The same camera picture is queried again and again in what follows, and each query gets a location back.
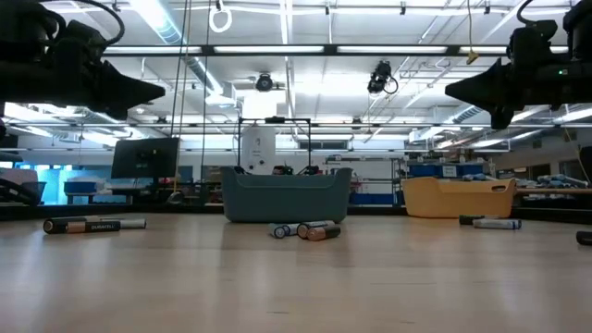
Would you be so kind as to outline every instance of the black object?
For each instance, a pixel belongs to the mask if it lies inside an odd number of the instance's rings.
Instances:
[[[392,68],[390,67],[390,63],[385,60],[381,60],[376,69],[372,74],[370,74],[370,81],[368,82],[368,92],[371,94],[376,93],[389,93],[393,94],[396,93],[399,89],[399,83],[392,77]],[[396,89],[392,92],[388,92],[387,84],[389,82],[394,82],[396,84]]]
[[[269,74],[261,74],[259,76],[259,80],[255,83],[255,89],[259,92],[269,92],[274,89],[274,81],[271,80],[271,76]]]
[[[318,174],[320,168],[318,166],[305,166],[304,169],[300,170],[298,175],[314,176]]]
[[[274,166],[274,175],[291,176],[294,174],[294,168],[291,166]]]
[[[459,223],[461,226],[472,226],[474,220],[484,217],[485,216],[459,216]]]
[[[0,2],[0,104],[83,105],[126,119],[128,109],[165,95],[158,85],[121,75],[101,56],[125,32],[111,8],[92,0],[119,24],[105,40],[99,31],[64,18],[32,0]]]
[[[0,179],[0,202],[38,205],[43,197],[45,182],[24,182],[18,185],[10,180]]]
[[[179,138],[119,141],[111,167],[112,179],[177,176]]]
[[[503,130],[515,111],[526,105],[590,103],[592,80],[592,0],[583,0],[563,18],[568,35],[568,52],[553,54],[550,39],[558,29],[553,20],[531,21],[522,12],[517,17],[525,27],[514,30],[507,48],[510,64],[501,59],[486,72],[449,84],[448,96],[480,107],[491,114],[491,127]]]
[[[592,232],[578,231],[575,234],[575,240],[581,245],[592,246]]]
[[[352,124],[362,124],[362,120],[361,120],[359,117],[354,117],[354,118],[351,120],[351,123],[352,123]],[[359,127],[359,126],[354,126],[354,127],[352,127],[351,129],[352,129],[352,130],[361,130],[362,128],[361,128],[361,127]]]

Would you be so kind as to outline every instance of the storage bin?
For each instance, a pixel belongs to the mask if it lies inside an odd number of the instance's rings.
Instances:
[[[339,223],[347,215],[351,178],[350,168],[335,176],[259,176],[224,166],[224,215],[232,222]]]
[[[514,179],[449,181],[433,177],[402,182],[407,214],[417,217],[458,218],[460,215],[508,217],[516,190]]]

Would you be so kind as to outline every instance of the window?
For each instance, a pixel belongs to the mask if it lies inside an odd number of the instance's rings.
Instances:
[[[563,175],[575,179],[586,180],[580,161],[574,159],[559,163],[559,172]]]

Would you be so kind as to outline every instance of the fluorescent light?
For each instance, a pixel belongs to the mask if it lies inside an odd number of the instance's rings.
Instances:
[[[553,123],[561,124],[564,122],[570,122],[570,121],[574,121],[577,119],[581,119],[584,117],[590,117],[590,116],[592,116],[592,108],[589,108],[586,110],[581,110],[581,111],[570,112],[565,116],[553,119]]]
[[[278,46],[215,46],[214,51],[219,54],[239,53],[323,53],[324,46],[317,45],[278,45]]]
[[[551,46],[552,53],[566,53],[567,51],[569,51],[567,46]]]
[[[179,53],[201,53],[200,46],[109,46],[105,56],[145,53],[151,55],[177,55]]]
[[[21,127],[13,126],[12,129],[24,131],[26,133],[35,134],[35,135],[39,135],[39,136],[44,136],[44,137],[47,137],[47,138],[53,137],[53,135],[50,132],[48,132],[47,130],[38,129],[38,128],[33,127],[33,126],[27,126],[26,128],[21,128]]]
[[[539,105],[539,106],[533,107],[530,110],[523,111],[523,112],[519,113],[518,115],[514,115],[514,117],[512,118],[512,122],[524,120],[527,117],[530,117],[536,113],[539,113],[541,111],[548,110],[548,109],[549,109],[549,107],[546,105]]]
[[[158,0],[129,0],[129,4],[155,30],[169,25],[170,17]]]
[[[460,53],[468,54],[469,52],[471,52],[471,46],[461,46]],[[506,46],[473,46],[473,52],[477,52],[478,54],[505,55]]]
[[[373,45],[355,45],[338,46],[338,53],[378,53],[378,54],[444,54],[448,50],[447,46],[373,46]]]
[[[482,148],[482,147],[488,147],[494,144],[498,144],[500,142],[503,142],[502,139],[493,139],[493,140],[483,140],[480,142],[475,142],[473,144],[471,144],[472,148]]]
[[[529,136],[531,136],[533,134],[537,134],[539,132],[540,132],[540,129],[529,131],[529,132],[526,132],[526,133],[522,133],[522,134],[519,134],[519,135],[516,135],[515,137],[513,137],[512,140],[521,140],[521,139],[524,139],[524,138],[528,138]]]

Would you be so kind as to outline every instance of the white cylinder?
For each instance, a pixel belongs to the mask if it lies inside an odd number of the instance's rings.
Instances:
[[[276,161],[276,129],[252,126],[242,132],[240,166],[254,175],[271,175]]]

